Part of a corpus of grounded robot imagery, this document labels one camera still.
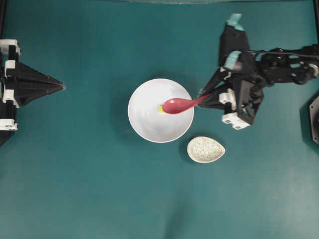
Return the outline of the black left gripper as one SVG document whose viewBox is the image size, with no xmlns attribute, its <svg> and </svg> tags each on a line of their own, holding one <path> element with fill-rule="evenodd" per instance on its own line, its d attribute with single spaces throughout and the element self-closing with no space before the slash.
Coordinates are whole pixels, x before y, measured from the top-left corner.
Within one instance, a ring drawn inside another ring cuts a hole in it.
<svg viewBox="0 0 319 239">
<path fill-rule="evenodd" d="M 0 144 L 5 144 L 18 130 L 17 109 L 39 98 L 65 90 L 62 82 L 18 61 L 21 50 L 16 39 L 2 39 L 0 54 L 8 59 L 0 64 Z M 14 89 L 14 77 L 27 82 L 52 84 L 46 89 Z"/>
</svg>

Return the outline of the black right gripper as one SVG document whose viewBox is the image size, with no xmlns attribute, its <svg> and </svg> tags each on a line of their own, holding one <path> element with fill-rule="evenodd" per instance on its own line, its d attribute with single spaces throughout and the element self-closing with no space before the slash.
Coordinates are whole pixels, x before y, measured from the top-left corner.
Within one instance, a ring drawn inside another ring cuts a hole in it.
<svg viewBox="0 0 319 239">
<path fill-rule="evenodd" d="M 222 122 L 241 130 L 254 123 L 263 100 L 263 90 L 257 84 L 246 80 L 233 83 L 233 88 L 216 88 L 231 77 L 231 71 L 220 67 L 198 96 L 204 99 L 197 104 L 200 108 L 224 110 Z"/>
</svg>

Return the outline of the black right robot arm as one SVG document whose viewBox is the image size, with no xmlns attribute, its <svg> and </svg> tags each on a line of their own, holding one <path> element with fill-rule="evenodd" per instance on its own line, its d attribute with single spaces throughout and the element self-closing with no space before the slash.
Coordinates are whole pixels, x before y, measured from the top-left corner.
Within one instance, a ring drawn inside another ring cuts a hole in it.
<svg viewBox="0 0 319 239">
<path fill-rule="evenodd" d="M 263 89 L 275 84 L 303 85 L 319 75 L 319 46 L 297 50 L 234 50 L 200 91 L 200 108 L 223 110 L 222 121 L 236 130 L 251 126 L 263 101 Z"/>
</svg>

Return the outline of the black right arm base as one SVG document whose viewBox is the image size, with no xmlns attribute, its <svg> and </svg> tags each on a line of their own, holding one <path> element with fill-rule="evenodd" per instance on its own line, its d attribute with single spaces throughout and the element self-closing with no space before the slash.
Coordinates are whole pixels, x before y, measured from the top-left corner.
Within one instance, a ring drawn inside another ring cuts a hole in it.
<svg viewBox="0 0 319 239">
<path fill-rule="evenodd" d="M 302 139 L 313 150 L 319 149 L 319 93 L 316 92 L 300 108 Z"/>
</svg>

